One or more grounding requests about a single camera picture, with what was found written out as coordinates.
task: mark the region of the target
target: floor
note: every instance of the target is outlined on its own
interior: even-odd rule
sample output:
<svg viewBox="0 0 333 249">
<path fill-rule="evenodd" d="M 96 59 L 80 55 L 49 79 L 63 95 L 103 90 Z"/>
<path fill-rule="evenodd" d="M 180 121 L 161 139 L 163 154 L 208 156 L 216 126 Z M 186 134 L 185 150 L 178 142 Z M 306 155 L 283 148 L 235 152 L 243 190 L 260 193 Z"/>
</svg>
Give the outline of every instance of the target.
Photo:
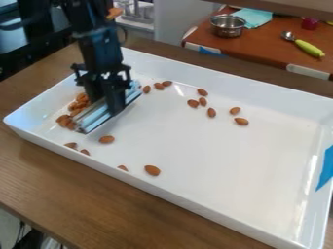
<svg viewBox="0 0 333 249">
<path fill-rule="evenodd" d="M 1 249 L 11 249 L 19 232 L 19 219 L 0 209 L 0 243 Z"/>
<path fill-rule="evenodd" d="M 26 226 L 24 234 L 29 233 L 30 230 L 30 226 Z M 0 249 L 12 249 L 18 232 L 19 219 L 0 209 Z M 41 249 L 60 249 L 60 244 L 48 237 L 44 240 Z"/>
</svg>

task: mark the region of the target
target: blue tape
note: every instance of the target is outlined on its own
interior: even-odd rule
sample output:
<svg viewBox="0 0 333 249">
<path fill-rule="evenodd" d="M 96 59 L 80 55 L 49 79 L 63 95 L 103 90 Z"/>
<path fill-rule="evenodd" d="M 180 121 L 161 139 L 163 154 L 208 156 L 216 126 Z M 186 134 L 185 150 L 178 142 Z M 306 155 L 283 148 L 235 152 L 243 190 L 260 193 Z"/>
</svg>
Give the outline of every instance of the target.
<svg viewBox="0 0 333 249">
<path fill-rule="evenodd" d="M 205 53 L 205 54 L 210 54 L 210 55 L 217 55 L 220 57 L 227 57 L 225 54 L 209 51 L 209 50 L 205 49 L 203 46 L 199 46 L 199 52 Z"/>
<path fill-rule="evenodd" d="M 333 177 L 333 145 L 325 151 L 324 163 L 315 190 L 320 190 Z"/>
</svg>

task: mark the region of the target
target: cluster of almonds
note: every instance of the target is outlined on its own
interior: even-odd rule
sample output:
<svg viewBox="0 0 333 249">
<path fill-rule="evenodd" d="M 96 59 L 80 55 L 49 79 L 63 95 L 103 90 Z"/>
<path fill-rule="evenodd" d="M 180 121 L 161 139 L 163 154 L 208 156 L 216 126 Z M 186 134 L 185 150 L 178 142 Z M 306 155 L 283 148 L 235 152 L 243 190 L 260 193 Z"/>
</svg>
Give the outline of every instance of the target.
<svg viewBox="0 0 333 249">
<path fill-rule="evenodd" d="M 115 138 L 114 138 L 114 136 L 106 135 L 106 136 L 100 137 L 98 141 L 101 144 L 111 144 L 113 141 L 115 141 Z M 75 142 L 64 144 L 64 146 L 66 146 L 70 149 L 76 150 L 76 151 L 78 150 L 78 144 Z M 83 154 L 86 154 L 87 156 L 91 155 L 90 152 L 86 149 L 83 149 L 80 152 Z"/>
<path fill-rule="evenodd" d="M 123 169 L 124 171 L 129 171 L 124 165 L 120 165 L 118 168 Z M 152 176 L 158 176 L 161 173 L 161 170 L 157 166 L 153 165 L 145 165 L 144 170 Z"/>
<path fill-rule="evenodd" d="M 76 125 L 73 122 L 73 117 L 81 113 L 88 106 L 90 106 L 88 96 L 85 93 L 81 92 L 76 96 L 74 102 L 69 104 L 68 111 L 70 111 L 70 114 L 61 115 L 56 119 L 56 122 L 61 127 L 66 127 L 70 130 L 73 130 Z"/>
<path fill-rule="evenodd" d="M 73 149 L 73 150 L 78 150 L 78 144 L 77 143 L 67 143 L 67 144 L 64 144 L 64 146 L 70 148 L 70 149 Z M 87 156 L 90 156 L 91 154 L 89 153 L 88 150 L 86 149 L 83 149 L 80 151 L 81 153 L 83 154 L 86 154 Z"/>
<path fill-rule="evenodd" d="M 155 89 L 157 89 L 157 90 L 164 90 L 165 88 L 167 88 L 167 87 L 169 87 L 169 86 L 171 86 L 172 85 L 172 81 L 164 81 L 164 82 L 162 82 L 162 83 L 155 83 L 154 84 L 154 87 L 155 87 Z M 151 90 L 152 88 L 150 87 L 150 86 L 145 86 L 143 89 L 142 89 L 142 91 L 143 91 L 143 93 L 145 93 L 145 94 L 148 94 L 149 92 L 150 92 L 150 90 Z"/>
<path fill-rule="evenodd" d="M 208 96 L 208 92 L 205 89 L 197 89 L 197 92 L 199 95 L 202 96 L 201 98 L 199 98 L 198 101 L 195 99 L 190 99 L 187 101 L 187 104 L 192 108 L 197 108 L 199 104 L 204 107 L 207 104 L 207 100 L 205 99 L 205 97 Z M 232 109 L 230 109 L 229 113 L 231 115 L 236 115 L 240 110 L 241 107 L 233 107 Z M 215 109 L 210 107 L 207 110 L 207 114 L 209 117 L 214 118 L 216 116 L 216 111 Z M 234 120 L 238 125 L 248 125 L 248 120 L 245 118 L 234 118 Z"/>
<path fill-rule="evenodd" d="M 197 92 L 201 96 L 199 98 L 199 100 L 197 101 L 195 99 L 189 99 L 187 101 L 187 104 L 189 106 L 191 106 L 192 108 L 197 108 L 199 106 L 199 104 L 201 106 L 205 107 L 207 105 L 207 100 L 205 99 L 205 97 L 208 96 L 208 92 L 205 89 L 197 89 Z M 214 118 L 216 116 L 216 111 L 215 111 L 215 109 L 209 107 L 207 109 L 207 114 L 209 117 Z"/>
<path fill-rule="evenodd" d="M 229 113 L 231 115 L 236 115 L 241 111 L 241 107 L 233 107 L 230 109 Z M 245 118 L 234 118 L 235 122 L 239 125 L 248 125 L 248 120 Z"/>
</svg>

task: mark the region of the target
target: stainless steel bowl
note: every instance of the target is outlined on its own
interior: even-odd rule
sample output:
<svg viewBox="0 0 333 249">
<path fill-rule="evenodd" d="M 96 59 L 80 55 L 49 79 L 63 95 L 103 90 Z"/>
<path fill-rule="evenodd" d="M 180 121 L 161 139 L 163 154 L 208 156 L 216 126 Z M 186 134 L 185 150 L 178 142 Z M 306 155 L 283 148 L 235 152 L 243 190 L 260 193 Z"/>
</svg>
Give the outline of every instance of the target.
<svg viewBox="0 0 333 249">
<path fill-rule="evenodd" d="M 233 38 L 241 35 L 246 20 L 239 17 L 223 14 L 210 18 L 211 29 L 214 35 L 223 38 Z"/>
</svg>

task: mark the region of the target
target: white wall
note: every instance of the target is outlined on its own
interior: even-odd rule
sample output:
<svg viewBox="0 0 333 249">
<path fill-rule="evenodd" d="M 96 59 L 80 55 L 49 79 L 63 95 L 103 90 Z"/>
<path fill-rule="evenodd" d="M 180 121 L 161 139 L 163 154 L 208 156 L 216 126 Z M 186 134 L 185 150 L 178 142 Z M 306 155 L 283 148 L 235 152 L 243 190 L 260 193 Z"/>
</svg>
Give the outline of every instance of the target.
<svg viewBox="0 0 333 249">
<path fill-rule="evenodd" d="M 154 0 L 155 40 L 180 45 L 185 32 L 216 7 L 201 0 Z"/>
</svg>

